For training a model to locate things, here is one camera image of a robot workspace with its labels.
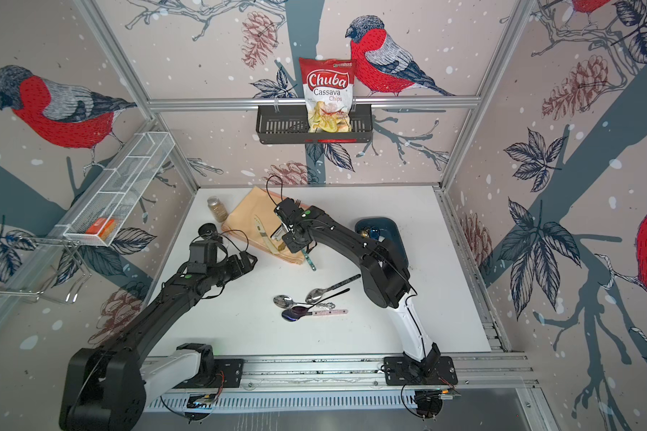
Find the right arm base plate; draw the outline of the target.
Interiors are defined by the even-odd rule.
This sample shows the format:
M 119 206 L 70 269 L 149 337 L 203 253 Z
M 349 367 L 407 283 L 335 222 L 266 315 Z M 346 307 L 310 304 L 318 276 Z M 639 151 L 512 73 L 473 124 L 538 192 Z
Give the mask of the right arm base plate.
M 386 385 L 447 385 L 458 384 L 456 368 L 451 357 L 439 357 L 430 368 L 406 356 L 384 357 L 381 369 Z

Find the purple metallic spoon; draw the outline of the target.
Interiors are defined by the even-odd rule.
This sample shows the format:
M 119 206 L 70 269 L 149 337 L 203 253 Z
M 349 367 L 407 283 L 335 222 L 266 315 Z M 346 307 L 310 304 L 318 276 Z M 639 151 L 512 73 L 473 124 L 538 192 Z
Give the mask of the purple metallic spoon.
M 321 316 L 329 316 L 329 315 L 343 315 L 347 314 L 347 311 L 344 309 L 328 309 L 328 310 L 321 310 L 317 311 L 314 310 L 316 307 L 319 305 L 322 305 L 326 301 L 329 301 L 330 299 L 333 299 L 337 296 L 345 295 L 350 291 L 349 288 L 343 289 L 343 291 L 338 292 L 336 294 L 324 297 L 323 299 L 317 300 L 314 303 L 310 303 L 309 305 L 297 305 L 293 306 L 289 309 L 283 310 L 281 312 L 281 317 L 285 321 L 298 321 L 304 317 L 307 316 L 313 316 L 313 317 L 321 317 Z

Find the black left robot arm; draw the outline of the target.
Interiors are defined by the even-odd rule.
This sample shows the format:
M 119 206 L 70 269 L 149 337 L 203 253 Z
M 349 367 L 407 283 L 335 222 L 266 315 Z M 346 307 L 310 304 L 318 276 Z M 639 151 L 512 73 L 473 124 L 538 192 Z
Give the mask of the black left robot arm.
M 158 341 L 212 287 L 251 272 L 257 258 L 247 251 L 231 255 L 220 240 L 190 246 L 190 258 L 158 296 L 118 335 L 98 348 L 82 348 L 70 359 L 59 413 L 63 430 L 131 430 L 146 405 L 185 381 L 225 385 L 210 345 L 185 343 L 174 354 L 144 364 Z

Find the silver spoon green handle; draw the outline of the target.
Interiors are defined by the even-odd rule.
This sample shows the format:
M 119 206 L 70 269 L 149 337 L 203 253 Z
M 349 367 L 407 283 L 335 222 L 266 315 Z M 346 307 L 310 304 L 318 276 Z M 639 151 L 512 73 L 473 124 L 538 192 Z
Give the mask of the silver spoon green handle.
M 314 264 L 314 262 L 309 257 L 309 254 L 306 251 L 302 251 L 302 254 L 303 254 L 307 264 L 309 265 L 310 269 L 312 269 L 312 271 L 317 271 L 316 265 Z

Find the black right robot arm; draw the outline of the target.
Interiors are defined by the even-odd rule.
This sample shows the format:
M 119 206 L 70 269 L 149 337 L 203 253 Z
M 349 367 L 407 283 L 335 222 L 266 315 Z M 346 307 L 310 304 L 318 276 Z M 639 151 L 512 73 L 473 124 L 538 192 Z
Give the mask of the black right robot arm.
M 413 373 L 424 377 L 436 370 L 440 349 L 422 326 L 413 304 L 416 291 L 408 266 L 393 242 L 366 238 L 337 223 L 321 208 L 302 208 L 291 198 L 277 203 L 274 213 L 286 229 L 283 241 L 292 253 L 323 244 L 355 264 L 368 299 L 390 312 Z

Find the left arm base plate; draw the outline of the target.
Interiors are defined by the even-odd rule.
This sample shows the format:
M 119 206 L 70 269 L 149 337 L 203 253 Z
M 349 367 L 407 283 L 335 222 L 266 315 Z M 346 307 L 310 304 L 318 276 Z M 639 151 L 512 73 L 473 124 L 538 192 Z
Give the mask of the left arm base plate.
M 209 366 L 201 365 L 197 375 L 180 382 L 174 389 L 238 388 L 245 362 L 241 358 L 214 358 Z

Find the teal plastic storage box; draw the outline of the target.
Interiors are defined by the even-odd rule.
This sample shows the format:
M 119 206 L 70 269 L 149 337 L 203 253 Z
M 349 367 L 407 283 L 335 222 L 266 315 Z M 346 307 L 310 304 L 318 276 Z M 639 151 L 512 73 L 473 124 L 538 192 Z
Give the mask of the teal plastic storage box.
M 378 242 L 382 242 L 383 240 L 390 240 L 390 242 L 394 244 L 395 249 L 397 249 L 398 253 L 403 257 L 404 265 L 408 267 L 409 260 L 404 248 L 402 236 L 395 221 L 388 217 L 368 217 L 359 219 L 359 221 L 357 221 L 354 226 L 355 232 L 365 238 L 371 238 L 371 228 L 377 228 L 380 230 L 380 237 L 377 240 L 373 240 Z

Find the silver spoon black handle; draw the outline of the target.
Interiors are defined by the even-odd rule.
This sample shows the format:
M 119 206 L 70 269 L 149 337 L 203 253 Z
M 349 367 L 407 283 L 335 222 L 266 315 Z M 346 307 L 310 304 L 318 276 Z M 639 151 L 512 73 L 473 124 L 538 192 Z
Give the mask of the silver spoon black handle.
M 345 280 L 338 282 L 330 287 L 327 288 L 316 288 L 311 290 L 305 299 L 305 303 L 315 303 L 318 300 L 321 300 L 324 296 L 324 294 L 327 294 L 329 292 L 332 292 L 340 287 L 345 287 L 346 285 L 349 285 L 353 281 L 356 281 L 361 278 L 361 274 L 354 275 L 350 278 L 346 278 Z

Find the purple spoon pink handle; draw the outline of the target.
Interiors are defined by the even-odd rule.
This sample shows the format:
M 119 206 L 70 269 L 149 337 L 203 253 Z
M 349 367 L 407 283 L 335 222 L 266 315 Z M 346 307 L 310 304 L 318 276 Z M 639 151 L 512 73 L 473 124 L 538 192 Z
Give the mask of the purple spoon pink handle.
M 281 313 L 282 319 L 294 323 L 294 321 L 299 321 L 304 317 L 327 317 L 327 316 L 337 316 L 337 315 L 346 315 L 348 311 L 345 309 L 341 310 L 314 310 L 311 311 L 307 307 L 292 307 L 287 310 L 283 310 Z

